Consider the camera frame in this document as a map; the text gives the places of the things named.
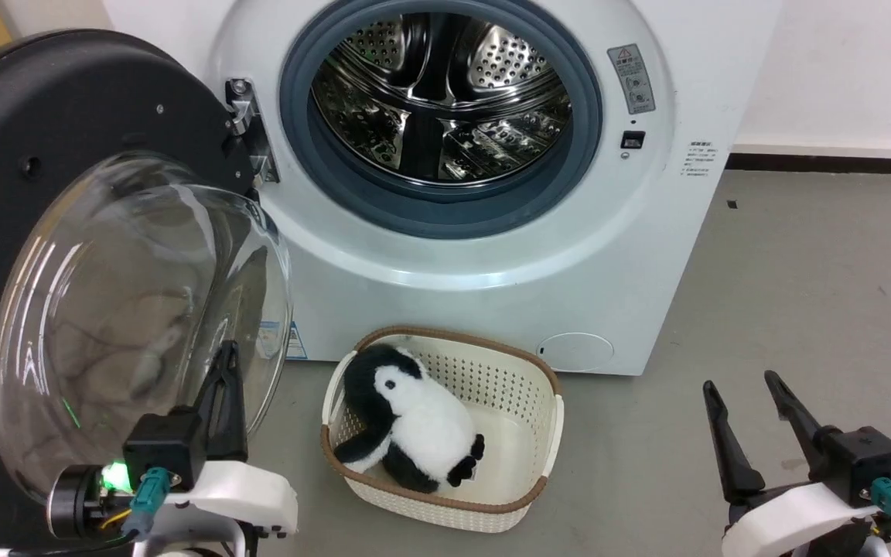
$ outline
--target concrete floor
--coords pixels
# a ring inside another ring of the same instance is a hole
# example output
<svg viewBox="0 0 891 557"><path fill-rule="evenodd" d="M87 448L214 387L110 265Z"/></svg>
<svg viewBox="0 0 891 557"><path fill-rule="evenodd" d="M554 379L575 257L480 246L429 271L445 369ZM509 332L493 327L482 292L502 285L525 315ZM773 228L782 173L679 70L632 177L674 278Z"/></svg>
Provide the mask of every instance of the concrete floor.
<svg viewBox="0 0 891 557"><path fill-rule="evenodd" d="M262 555L720 555L727 505L704 380L770 486L805 479L807 466L763 370L779 371L817 420L891 436L891 176L725 174L646 374L562 376L555 471L504 535L357 500L319 450L332 369L285 367L252 443L252 463L286 475L301 505L300 533Z"/></svg>

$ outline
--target transparent door glass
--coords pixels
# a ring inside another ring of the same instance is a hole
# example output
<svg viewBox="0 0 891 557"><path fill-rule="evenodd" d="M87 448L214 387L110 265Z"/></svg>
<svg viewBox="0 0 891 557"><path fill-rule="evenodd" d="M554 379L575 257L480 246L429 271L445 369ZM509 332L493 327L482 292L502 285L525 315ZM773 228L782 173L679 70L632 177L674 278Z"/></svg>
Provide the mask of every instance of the transparent door glass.
<svg viewBox="0 0 891 557"><path fill-rule="evenodd" d="M34 498L106 464L146 412L194 401L240 347L249 433L275 391L291 308L287 251L247 198L160 156L71 183L29 234L0 300L0 453Z"/></svg>

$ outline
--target screw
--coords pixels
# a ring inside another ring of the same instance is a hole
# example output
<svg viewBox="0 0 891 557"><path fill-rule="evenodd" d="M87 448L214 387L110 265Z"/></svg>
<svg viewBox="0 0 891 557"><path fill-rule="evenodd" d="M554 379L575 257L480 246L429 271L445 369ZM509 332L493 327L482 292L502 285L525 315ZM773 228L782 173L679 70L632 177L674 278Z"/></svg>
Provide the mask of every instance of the screw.
<svg viewBox="0 0 891 557"><path fill-rule="evenodd" d="M42 166L43 164L39 161L38 156L27 156L27 158L20 161L19 172L22 174L22 177L32 181L38 179Z"/></svg>
<svg viewBox="0 0 891 557"><path fill-rule="evenodd" d="M237 95L243 95L250 90L250 84L245 79L233 79L230 82L230 86L232 86L233 92Z"/></svg>

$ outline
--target penguin flipper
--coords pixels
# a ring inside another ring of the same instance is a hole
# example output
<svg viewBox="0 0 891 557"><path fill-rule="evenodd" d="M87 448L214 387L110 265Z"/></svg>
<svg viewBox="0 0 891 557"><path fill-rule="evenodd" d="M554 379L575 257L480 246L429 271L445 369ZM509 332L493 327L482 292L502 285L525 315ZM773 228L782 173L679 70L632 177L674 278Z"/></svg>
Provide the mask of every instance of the penguin flipper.
<svg viewBox="0 0 891 557"><path fill-rule="evenodd" d="M353 472L367 472L387 455L390 448L389 432L365 429L353 435L333 450L336 459Z"/></svg>
<svg viewBox="0 0 891 557"><path fill-rule="evenodd" d="M398 447L395 443L390 444L387 455L383 459L383 464L390 477L406 490L430 494L439 488L439 482L428 478L427 473L419 470L415 466L415 461L404 454L401 447Z"/></svg>

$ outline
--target green led light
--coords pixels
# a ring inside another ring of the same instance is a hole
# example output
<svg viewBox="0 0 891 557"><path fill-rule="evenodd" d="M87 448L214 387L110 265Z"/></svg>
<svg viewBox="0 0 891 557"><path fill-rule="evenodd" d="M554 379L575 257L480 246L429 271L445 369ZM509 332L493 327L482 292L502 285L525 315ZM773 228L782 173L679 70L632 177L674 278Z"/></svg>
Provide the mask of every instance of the green led light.
<svg viewBox="0 0 891 557"><path fill-rule="evenodd" d="M114 461L102 469L102 484L109 491L133 493L133 487L130 486L130 469L121 460Z"/></svg>
<svg viewBox="0 0 891 557"><path fill-rule="evenodd" d="M81 421L77 419L77 415L74 414L74 410L71 408L70 403L67 403L67 398L61 396L60 401L64 403L64 408L67 408L67 413L71 416L71 419L74 420L74 425L76 425L78 429L81 429Z"/></svg>

